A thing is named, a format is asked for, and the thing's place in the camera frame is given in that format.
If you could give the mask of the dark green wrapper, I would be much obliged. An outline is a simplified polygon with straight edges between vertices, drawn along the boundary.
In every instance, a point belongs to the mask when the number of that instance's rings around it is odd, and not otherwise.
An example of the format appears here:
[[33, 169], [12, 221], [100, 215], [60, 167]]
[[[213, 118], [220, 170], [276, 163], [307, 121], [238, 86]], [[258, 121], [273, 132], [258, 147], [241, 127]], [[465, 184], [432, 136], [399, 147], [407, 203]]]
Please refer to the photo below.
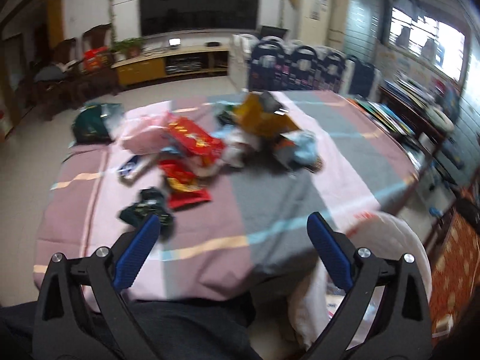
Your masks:
[[138, 228], [149, 215], [156, 215], [161, 222], [160, 240], [165, 242], [174, 230], [174, 216], [168, 208], [167, 199], [160, 189], [142, 189], [138, 200], [118, 213], [126, 224]]

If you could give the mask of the white blue toothpaste box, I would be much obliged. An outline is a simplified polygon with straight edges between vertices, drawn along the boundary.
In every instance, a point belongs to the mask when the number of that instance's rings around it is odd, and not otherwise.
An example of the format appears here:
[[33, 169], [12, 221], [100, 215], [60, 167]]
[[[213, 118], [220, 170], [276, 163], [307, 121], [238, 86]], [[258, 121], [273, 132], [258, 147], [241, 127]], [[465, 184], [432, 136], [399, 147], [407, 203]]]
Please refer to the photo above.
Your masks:
[[150, 155], [136, 154], [117, 169], [120, 182], [131, 185], [136, 182], [148, 169], [151, 163]]

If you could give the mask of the red snack wrapper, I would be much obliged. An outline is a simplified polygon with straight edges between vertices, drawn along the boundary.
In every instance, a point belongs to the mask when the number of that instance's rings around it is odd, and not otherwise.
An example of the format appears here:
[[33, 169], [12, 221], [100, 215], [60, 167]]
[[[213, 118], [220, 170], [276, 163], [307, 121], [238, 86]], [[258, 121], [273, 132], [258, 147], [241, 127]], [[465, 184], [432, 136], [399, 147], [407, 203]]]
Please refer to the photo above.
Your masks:
[[159, 168], [163, 172], [169, 189], [168, 206], [170, 209], [175, 211], [212, 200], [208, 190], [201, 185], [197, 176], [181, 160], [160, 160]]

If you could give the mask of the light blue plastic wrapper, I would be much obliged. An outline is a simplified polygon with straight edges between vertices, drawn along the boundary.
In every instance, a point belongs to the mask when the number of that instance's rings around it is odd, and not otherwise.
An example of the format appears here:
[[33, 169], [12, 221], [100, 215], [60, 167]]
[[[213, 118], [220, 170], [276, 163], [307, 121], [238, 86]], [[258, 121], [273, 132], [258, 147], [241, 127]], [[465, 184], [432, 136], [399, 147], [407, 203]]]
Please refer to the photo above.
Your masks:
[[310, 131], [282, 133], [272, 149], [272, 154], [281, 166], [290, 171], [306, 168], [310, 172], [319, 172], [323, 167], [317, 139]]

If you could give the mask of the pink plastic bag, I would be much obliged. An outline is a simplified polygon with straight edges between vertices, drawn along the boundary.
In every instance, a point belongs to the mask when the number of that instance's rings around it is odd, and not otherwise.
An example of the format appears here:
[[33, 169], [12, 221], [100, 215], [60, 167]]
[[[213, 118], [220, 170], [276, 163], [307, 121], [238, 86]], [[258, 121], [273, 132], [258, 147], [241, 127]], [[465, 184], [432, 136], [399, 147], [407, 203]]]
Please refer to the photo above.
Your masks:
[[169, 144], [169, 111], [143, 115], [134, 119], [132, 125], [122, 135], [121, 144], [134, 155], [159, 153]]

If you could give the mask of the yellow snack bag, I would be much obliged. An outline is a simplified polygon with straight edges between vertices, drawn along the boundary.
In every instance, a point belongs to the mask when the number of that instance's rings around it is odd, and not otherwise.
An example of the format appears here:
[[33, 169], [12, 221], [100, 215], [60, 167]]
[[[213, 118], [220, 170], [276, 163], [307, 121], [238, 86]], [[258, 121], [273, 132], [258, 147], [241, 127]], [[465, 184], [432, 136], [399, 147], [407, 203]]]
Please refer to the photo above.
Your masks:
[[270, 92], [248, 93], [243, 103], [234, 108], [233, 118], [246, 133], [265, 139], [299, 130], [289, 109]]

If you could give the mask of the red Chunghwa cigarette carton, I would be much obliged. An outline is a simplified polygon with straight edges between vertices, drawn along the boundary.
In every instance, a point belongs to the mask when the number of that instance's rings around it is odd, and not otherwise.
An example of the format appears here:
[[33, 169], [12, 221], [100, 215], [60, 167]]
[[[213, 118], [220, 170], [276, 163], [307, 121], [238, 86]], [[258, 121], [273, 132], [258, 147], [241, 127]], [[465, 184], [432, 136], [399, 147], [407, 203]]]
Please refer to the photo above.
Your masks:
[[171, 115], [167, 122], [167, 133], [187, 158], [199, 158], [201, 167], [211, 166], [221, 159], [224, 142], [185, 116]]

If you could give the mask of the white plastic trash bag bin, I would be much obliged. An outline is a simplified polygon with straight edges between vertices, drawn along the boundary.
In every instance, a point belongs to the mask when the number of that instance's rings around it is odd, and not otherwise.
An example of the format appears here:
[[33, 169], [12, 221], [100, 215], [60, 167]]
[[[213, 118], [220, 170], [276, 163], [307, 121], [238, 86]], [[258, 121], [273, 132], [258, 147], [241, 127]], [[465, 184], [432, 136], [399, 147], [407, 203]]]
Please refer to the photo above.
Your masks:
[[289, 300], [289, 321], [307, 358], [427, 359], [432, 278], [419, 237], [378, 211], [335, 232], [355, 248], [353, 287], [337, 288], [319, 258]]

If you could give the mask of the striped pink grey tablecloth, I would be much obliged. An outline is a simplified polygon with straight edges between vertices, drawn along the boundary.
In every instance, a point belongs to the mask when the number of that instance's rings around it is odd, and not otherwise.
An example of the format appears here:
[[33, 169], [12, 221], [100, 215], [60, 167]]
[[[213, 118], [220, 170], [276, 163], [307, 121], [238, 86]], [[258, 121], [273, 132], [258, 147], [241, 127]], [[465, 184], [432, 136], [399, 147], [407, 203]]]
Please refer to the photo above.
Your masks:
[[[222, 170], [208, 202], [175, 213], [172, 235], [151, 250], [129, 298], [221, 301], [270, 277], [302, 275], [317, 263], [306, 231], [310, 213], [343, 229], [358, 213], [402, 205], [416, 169], [358, 108], [329, 91], [287, 91], [278, 98], [299, 127], [316, 135], [320, 171], [290, 171], [267, 154], [239, 170]], [[120, 142], [72, 147], [38, 229], [35, 284], [53, 254], [88, 256], [128, 230], [119, 212], [162, 181], [153, 167], [123, 184], [117, 172], [130, 157]]]

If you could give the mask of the stack of children's books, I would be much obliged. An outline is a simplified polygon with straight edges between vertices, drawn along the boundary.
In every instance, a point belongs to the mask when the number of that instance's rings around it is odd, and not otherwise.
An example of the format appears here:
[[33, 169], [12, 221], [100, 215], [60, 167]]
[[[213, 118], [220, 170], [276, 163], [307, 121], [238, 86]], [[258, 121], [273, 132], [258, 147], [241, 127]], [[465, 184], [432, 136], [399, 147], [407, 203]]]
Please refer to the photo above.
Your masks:
[[369, 119], [393, 137], [413, 137], [414, 131], [396, 113], [382, 103], [370, 102], [363, 98], [349, 98], [349, 101], [366, 113]]

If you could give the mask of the green tissue box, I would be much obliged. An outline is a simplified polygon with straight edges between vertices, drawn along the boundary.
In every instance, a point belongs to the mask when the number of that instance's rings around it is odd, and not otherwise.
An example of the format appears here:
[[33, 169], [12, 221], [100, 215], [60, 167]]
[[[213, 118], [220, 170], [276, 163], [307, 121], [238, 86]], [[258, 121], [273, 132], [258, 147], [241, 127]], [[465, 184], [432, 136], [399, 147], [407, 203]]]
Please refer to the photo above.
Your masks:
[[77, 145], [111, 144], [118, 135], [125, 116], [120, 103], [89, 103], [72, 123]]

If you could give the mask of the dark wooden side table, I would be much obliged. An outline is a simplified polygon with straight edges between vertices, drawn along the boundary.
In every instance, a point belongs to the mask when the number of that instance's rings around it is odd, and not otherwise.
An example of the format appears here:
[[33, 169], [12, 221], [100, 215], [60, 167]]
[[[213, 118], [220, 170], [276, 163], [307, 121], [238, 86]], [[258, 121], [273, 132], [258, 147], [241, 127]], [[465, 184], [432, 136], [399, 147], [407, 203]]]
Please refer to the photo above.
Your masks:
[[463, 166], [452, 133], [445, 134], [428, 120], [425, 109], [438, 104], [425, 102], [418, 93], [408, 91], [404, 86], [385, 80], [379, 86], [379, 102], [387, 105], [414, 131], [413, 139], [431, 157], [442, 153], [454, 165]]

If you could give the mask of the blue white baby playpen fence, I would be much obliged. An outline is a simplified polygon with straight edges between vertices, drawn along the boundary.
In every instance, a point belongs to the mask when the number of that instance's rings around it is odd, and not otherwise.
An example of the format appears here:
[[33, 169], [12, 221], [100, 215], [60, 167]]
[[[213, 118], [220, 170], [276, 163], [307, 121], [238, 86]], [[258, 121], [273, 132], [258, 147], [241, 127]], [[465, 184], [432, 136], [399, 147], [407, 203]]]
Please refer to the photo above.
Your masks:
[[327, 90], [373, 100], [382, 74], [371, 63], [327, 46], [234, 34], [228, 76], [239, 91]]

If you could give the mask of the yellow wooden TV cabinet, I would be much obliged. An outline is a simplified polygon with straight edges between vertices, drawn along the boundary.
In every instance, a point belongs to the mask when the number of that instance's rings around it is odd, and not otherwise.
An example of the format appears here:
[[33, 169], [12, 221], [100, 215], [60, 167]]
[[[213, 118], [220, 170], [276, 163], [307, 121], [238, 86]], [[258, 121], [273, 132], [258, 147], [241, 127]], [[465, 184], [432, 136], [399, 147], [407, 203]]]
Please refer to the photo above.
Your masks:
[[182, 46], [179, 49], [146, 52], [114, 63], [121, 86], [135, 86], [158, 80], [215, 76], [227, 73], [228, 46]]

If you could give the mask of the white standing air conditioner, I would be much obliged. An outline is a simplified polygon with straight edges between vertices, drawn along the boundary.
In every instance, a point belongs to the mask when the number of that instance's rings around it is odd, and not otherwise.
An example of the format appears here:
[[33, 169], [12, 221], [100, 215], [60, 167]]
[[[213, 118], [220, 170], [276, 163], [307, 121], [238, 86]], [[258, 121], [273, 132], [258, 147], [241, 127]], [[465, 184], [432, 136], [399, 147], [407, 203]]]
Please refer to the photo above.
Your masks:
[[311, 47], [325, 45], [330, 19], [330, 0], [299, 0], [298, 39]]

